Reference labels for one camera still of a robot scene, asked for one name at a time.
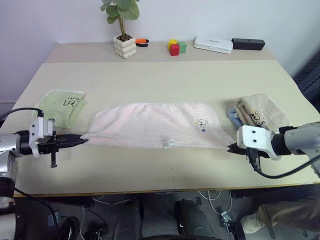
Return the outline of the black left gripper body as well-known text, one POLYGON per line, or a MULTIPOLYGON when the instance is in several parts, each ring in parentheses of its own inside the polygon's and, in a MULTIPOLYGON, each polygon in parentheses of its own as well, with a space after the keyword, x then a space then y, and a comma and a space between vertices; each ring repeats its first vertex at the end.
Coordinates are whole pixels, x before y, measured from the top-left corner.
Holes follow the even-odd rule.
POLYGON ((51 154, 51 168, 57 167, 56 153, 58 149, 58 135, 55 131, 55 120, 48 119, 43 120, 41 129, 41 138, 38 144, 38 150, 40 154, 51 154))

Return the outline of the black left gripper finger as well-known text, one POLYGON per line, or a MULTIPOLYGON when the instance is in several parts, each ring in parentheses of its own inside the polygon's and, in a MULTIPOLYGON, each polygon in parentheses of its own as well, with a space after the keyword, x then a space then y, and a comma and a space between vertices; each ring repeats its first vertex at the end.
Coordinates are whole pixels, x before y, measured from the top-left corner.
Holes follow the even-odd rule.
POLYGON ((88 140, 76 140, 76 141, 64 141, 64 142, 58 142, 57 148, 58 149, 65 149, 65 148, 71 148, 75 147, 81 144, 86 143, 88 140))
POLYGON ((79 134, 60 134, 56 136, 58 142, 87 142, 88 139, 83 139, 79 134))

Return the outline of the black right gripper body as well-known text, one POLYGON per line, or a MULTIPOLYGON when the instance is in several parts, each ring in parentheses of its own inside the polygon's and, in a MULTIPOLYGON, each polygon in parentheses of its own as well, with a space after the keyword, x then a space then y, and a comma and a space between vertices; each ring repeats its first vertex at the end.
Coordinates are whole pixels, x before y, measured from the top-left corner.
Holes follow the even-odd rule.
POLYGON ((266 159, 269 158, 269 155, 266 152, 257 150, 255 148, 250 148, 250 147, 239 148, 236 153, 239 155, 246 155, 250 159, 258 159, 260 157, 263 157, 266 159))

